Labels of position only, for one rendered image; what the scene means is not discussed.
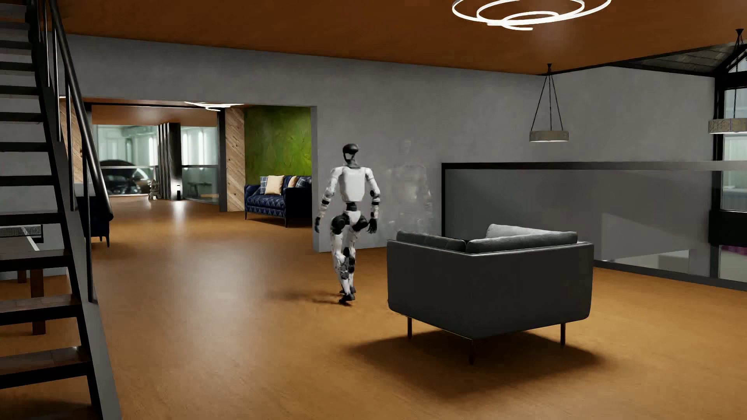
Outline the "wood slat wall panel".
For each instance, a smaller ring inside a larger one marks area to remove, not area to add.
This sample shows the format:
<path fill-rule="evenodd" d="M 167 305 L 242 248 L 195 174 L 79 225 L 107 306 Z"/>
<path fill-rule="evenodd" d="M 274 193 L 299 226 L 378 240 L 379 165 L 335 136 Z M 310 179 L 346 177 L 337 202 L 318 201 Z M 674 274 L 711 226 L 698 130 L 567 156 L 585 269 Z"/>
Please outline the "wood slat wall panel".
<path fill-rule="evenodd" d="M 241 108 L 226 109 L 226 210 L 244 211 L 245 119 Z"/>

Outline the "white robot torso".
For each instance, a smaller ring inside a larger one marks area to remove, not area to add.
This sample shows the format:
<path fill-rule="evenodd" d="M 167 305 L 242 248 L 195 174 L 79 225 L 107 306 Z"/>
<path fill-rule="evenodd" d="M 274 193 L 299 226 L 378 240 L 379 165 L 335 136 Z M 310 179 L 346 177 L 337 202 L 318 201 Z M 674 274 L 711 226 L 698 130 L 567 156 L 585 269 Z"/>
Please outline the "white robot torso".
<path fill-rule="evenodd" d="M 365 197 L 370 169 L 368 167 L 336 167 L 331 172 L 330 186 L 345 203 L 359 203 Z"/>

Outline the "dark blue side chair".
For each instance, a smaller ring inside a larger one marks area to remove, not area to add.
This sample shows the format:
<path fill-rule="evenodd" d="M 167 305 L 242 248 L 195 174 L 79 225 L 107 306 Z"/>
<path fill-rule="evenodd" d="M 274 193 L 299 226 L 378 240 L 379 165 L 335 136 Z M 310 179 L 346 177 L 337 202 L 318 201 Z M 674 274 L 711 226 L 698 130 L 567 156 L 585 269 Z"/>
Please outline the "dark blue side chair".
<path fill-rule="evenodd" d="M 98 237 L 100 241 L 106 238 L 107 247 L 110 247 L 109 222 L 111 218 L 106 209 L 102 207 L 101 200 L 94 195 L 89 197 L 77 195 L 75 198 L 84 236 L 87 239 Z"/>

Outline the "white black robot leg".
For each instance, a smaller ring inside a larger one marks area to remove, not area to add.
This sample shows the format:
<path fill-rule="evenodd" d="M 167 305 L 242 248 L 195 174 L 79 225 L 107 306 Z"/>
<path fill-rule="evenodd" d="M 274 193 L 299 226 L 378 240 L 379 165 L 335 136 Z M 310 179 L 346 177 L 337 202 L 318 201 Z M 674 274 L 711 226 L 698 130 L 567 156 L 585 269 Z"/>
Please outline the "white black robot leg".
<path fill-rule="evenodd" d="M 369 221 L 358 212 L 345 212 L 349 219 L 344 234 L 341 236 L 341 256 L 340 280 L 344 291 L 340 303 L 346 303 L 355 300 L 356 290 L 353 286 L 353 274 L 356 267 L 356 242 L 362 230 L 365 230 Z"/>
<path fill-rule="evenodd" d="M 343 253 L 343 239 L 344 229 L 350 224 L 350 218 L 348 212 L 343 212 L 341 215 L 335 216 L 331 220 L 331 257 L 334 271 L 338 277 L 338 281 L 341 284 L 343 297 L 341 302 L 347 302 L 354 300 L 352 286 L 350 283 L 350 271 L 348 259 Z"/>

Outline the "black parked car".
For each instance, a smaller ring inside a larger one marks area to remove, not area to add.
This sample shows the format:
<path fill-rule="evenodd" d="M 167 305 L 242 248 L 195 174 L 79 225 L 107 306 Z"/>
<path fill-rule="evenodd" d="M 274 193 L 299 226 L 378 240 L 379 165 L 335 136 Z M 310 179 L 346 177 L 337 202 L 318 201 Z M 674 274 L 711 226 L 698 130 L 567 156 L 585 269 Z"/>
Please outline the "black parked car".
<path fill-rule="evenodd" d="M 150 192 L 154 167 L 136 166 L 128 161 L 107 159 L 100 161 L 107 193 L 110 196 L 138 195 Z"/>

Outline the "white black right robot leg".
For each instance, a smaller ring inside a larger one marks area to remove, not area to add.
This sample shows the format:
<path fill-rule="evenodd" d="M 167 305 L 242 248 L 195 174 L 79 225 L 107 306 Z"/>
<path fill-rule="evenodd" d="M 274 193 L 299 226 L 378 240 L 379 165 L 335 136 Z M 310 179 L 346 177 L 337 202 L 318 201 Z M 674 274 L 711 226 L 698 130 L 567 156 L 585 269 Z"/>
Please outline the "white black right robot leg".
<path fill-rule="evenodd" d="M 356 290 L 353 286 L 353 274 L 356 267 L 356 242 L 362 230 L 365 230 L 369 221 L 358 212 L 345 212 L 349 219 L 344 234 L 341 236 L 341 256 L 340 280 L 344 291 L 340 303 L 346 303 L 355 300 Z"/>

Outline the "black open-tread staircase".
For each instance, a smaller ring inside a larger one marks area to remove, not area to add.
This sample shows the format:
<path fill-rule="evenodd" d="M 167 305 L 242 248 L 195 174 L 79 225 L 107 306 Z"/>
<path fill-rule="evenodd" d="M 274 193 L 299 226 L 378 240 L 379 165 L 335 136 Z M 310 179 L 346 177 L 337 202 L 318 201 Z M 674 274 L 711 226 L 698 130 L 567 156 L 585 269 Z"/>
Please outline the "black open-tread staircase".
<path fill-rule="evenodd" d="M 30 62 L 0 60 L 0 74 L 33 75 L 35 85 L 0 84 L 0 99 L 37 100 L 40 106 L 38 67 L 28 23 L 28 0 L 0 0 L 0 54 L 28 55 Z M 0 390 L 85 378 L 90 403 L 71 405 L 68 413 L 45 414 L 44 420 L 123 420 L 110 365 L 103 323 L 97 303 L 86 290 L 86 241 L 81 218 L 70 212 L 70 196 L 58 182 L 67 164 L 57 156 L 50 162 L 42 108 L 37 111 L 0 110 L 0 123 L 41 124 L 43 139 L 0 140 L 1 154 L 45 154 L 50 174 L 0 175 L 0 187 L 52 187 L 55 207 L 0 212 L 0 273 L 15 272 L 18 282 L 30 277 L 31 296 L 0 300 L 0 327 L 30 324 L 33 334 L 46 332 L 51 320 L 74 320 L 79 345 L 0 357 Z M 82 195 L 80 134 L 72 116 L 72 149 L 77 195 Z"/>

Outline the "light grey throw cushion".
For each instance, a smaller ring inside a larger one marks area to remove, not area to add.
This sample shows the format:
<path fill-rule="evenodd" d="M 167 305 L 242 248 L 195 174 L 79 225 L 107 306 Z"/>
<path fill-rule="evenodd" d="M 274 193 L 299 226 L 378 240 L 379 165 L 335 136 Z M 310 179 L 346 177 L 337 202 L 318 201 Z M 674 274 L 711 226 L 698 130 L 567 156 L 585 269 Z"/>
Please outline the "light grey throw cushion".
<path fill-rule="evenodd" d="M 525 228 L 521 226 L 510 226 L 510 225 L 499 225 L 490 224 L 486 230 L 485 238 L 499 238 L 516 235 L 527 235 L 531 234 L 533 229 Z"/>

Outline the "white black left robot leg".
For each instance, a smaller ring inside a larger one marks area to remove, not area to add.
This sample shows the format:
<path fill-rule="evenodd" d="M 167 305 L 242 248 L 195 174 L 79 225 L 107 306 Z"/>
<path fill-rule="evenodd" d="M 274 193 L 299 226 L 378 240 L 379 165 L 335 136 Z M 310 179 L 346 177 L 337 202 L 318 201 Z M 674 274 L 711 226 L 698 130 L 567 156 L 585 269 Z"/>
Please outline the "white black left robot leg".
<path fill-rule="evenodd" d="M 338 281 L 341 284 L 343 297 L 341 302 L 347 302 L 354 300 L 352 286 L 350 283 L 350 271 L 348 259 L 343 253 L 343 239 L 344 229 L 350 224 L 350 218 L 348 212 L 343 212 L 341 215 L 335 216 L 331 220 L 331 257 L 334 271 L 338 277 Z"/>

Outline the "black cabinet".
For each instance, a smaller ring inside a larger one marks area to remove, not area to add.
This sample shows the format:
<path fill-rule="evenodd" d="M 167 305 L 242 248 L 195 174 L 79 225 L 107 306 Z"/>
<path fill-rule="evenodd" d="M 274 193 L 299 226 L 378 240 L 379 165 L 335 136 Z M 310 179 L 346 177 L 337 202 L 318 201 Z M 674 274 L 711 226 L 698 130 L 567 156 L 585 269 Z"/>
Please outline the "black cabinet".
<path fill-rule="evenodd" d="M 747 211 L 711 209 L 708 242 L 713 246 L 747 247 Z"/>

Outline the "glass balustrade black frame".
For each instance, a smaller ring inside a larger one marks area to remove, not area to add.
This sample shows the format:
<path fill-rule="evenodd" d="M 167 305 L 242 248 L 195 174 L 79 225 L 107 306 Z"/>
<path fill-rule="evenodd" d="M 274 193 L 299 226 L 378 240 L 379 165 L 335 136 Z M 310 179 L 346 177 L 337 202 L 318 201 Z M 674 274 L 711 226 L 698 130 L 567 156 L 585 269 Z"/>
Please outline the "glass balustrade black frame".
<path fill-rule="evenodd" d="M 441 234 L 474 239 L 489 224 L 575 231 L 594 244 L 597 267 L 747 291 L 720 278 L 726 245 L 708 242 L 725 171 L 747 172 L 747 161 L 442 163 Z"/>

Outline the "green moss wall panel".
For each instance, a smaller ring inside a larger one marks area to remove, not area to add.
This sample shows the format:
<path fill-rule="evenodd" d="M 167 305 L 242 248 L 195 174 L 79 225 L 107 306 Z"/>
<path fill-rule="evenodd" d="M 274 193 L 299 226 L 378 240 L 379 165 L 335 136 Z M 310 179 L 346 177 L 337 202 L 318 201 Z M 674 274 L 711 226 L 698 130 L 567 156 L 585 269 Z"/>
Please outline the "green moss wall panel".
<path fill-rule="evenodd" d="M 309 107 L 255 105 L 244 109 L 245 184 L 264 176 L 312 175 Z"/>

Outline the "grey drum pendant lamp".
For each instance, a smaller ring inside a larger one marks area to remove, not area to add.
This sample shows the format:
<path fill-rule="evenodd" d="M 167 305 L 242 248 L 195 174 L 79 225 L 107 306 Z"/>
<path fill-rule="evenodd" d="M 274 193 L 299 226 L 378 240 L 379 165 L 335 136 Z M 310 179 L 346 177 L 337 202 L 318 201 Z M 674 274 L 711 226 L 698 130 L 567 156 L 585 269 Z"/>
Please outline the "grey drum pendant lamp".
<path fill-rule="evenodd" d="M 545 78 L 540 90 L 540 94 L 537 100 L 537 106 L 535 108 L 530 126 L 529 141 L 532 143 L 568 142 L 570 139 L 570 135 L 569 132 L 565 130 L 565 127 L 563 125 L 563 117 L 559 107 L 556 84 L 554 81 L 554 73 L 552 70 L 552 63 L 547 63 L 547 71 L 544 76 Z M 545 93 L 547 94 L 548 129 L 535 129 L 539 108 L 542 104 L 543 96 L 545 95 Z"/>

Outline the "navy tufted sofa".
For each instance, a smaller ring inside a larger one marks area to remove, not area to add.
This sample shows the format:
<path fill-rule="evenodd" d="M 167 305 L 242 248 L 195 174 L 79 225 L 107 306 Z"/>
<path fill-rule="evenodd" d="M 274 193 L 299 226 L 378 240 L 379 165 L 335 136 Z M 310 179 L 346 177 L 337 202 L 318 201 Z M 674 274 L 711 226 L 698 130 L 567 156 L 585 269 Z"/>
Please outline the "navy tufted sofa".
<path fill-rule="evenodd" d="M 264 195 L 263 187 L 257 185 L 244 186 L 244 212 L 281 217 L 288 225 L 290 219 L 312 216 L 312 186 L 309 188 L 294 187 L 297 177 L 285 175 L 285 185 L 282 195 Z"/>

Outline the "black stair handrail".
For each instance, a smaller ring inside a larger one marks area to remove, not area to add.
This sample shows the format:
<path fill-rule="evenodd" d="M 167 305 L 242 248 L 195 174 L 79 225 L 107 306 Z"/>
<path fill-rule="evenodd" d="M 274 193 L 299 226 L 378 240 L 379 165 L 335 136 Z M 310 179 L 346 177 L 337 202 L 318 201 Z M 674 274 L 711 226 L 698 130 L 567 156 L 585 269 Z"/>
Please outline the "black stair handrail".
<path fill-rule="evenodd" d="M 67 170 L 58 175 L 58 182 L 70 196 L 66 199 L 70 212 L 79 215 L 72 157 L 72 116 L 76 116 L 81 137 L 82 196 L 94 195 L 99 198 L 112 220 L 114 214 L 96 152 L 88 111 L 72 62 L 58 0 L 28 0 L 28 8 L 30 30 L 37 32 L 36 35 L 30 35 L 30 42 L 33 62 L 38 67 L 40 107 L 44 116 L 46 136 L 51 143 L 51 168 L 53 171 L 57 170 L 57 156 L 61 155 L 61 152 L 68 154 L 68 157 L 60 157 L 60 161 L 67 164 Z M 88 301 L 97 303 L 92 273 L 91 239 L 85 238 L 85 241 Z"/>

